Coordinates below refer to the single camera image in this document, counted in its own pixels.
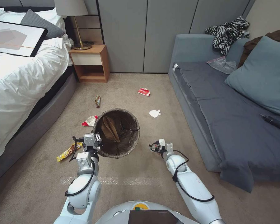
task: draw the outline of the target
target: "mesh trash can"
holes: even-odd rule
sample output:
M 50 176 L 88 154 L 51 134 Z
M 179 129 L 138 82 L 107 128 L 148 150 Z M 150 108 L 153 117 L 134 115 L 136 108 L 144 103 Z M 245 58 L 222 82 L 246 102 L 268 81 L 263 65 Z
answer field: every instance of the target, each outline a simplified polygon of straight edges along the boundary
M 102 129 L 105 128 L 106 120 L 112 120 L 112 128 L 116 130 L 119 142 L 117 137 L 117 141 L 114 141 L 109 136 L 105 136 Z M 99 133 L 102 139 L 102 147 L 98 153 L 116 159 L 129 154 L 136 147 L 140 137 L 140 127 L 136 117 L 125 109 L 111 109 L 102 113 L 97 118 L 92 132 Z

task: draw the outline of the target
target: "blue cushion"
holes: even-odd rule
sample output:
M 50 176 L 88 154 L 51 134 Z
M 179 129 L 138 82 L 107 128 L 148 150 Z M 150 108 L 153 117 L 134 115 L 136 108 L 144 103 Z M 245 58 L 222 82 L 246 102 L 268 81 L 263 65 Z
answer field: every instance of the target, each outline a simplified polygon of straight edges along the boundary
M 244 65 L 231 73 L 225 83 L 280 115 L 280 43 L 262 37 Z

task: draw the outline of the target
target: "bed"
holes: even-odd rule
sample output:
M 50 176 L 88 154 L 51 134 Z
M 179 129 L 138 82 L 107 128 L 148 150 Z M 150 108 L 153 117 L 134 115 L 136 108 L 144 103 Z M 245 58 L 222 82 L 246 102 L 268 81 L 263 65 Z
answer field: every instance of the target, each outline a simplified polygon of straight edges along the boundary
M 49 15 L 55 10 L 4 8 L 17 13 L 28 9 Z M 6 19 L 19 18 L 19 14 L 10 15 Z M 69 37 L 73 36 L 69 18 L 61 26 L 66 27 L 66 34 L 44 40 L 33 58 L 0 54 L 0 177 L 46 133 L 75 91 L 77 81 L 68 54 L 72 45 Z

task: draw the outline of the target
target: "brown paper bag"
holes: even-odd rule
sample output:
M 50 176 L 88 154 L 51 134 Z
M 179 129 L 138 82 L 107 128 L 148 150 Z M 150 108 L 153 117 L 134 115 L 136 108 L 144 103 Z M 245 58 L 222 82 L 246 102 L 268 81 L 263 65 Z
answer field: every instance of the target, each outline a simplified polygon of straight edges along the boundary
M 102 131 L 107 139 L 114 142 L 120 142 L 114 120 L 110 117 L 103 117 Z

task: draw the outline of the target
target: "yellow snack wrapper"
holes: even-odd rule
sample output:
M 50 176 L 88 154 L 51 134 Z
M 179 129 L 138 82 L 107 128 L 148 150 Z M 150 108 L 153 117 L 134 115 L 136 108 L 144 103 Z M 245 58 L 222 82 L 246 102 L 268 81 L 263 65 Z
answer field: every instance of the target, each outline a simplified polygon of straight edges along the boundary
M 79 148 L 82 147 L 82 143 L 81 142 L 77 142 L 77 150 Z M 57 156 L 56 159 L 57 159 L 57 162 L 60 162 L 62 160 L 64 160 L 65 158 L 67 158 L 70 154 L 72 154 L 75 150 L 75 143 L 72 144 L 72 146 L 66 150 L 64 153 L 62 153 L 60 156 Z

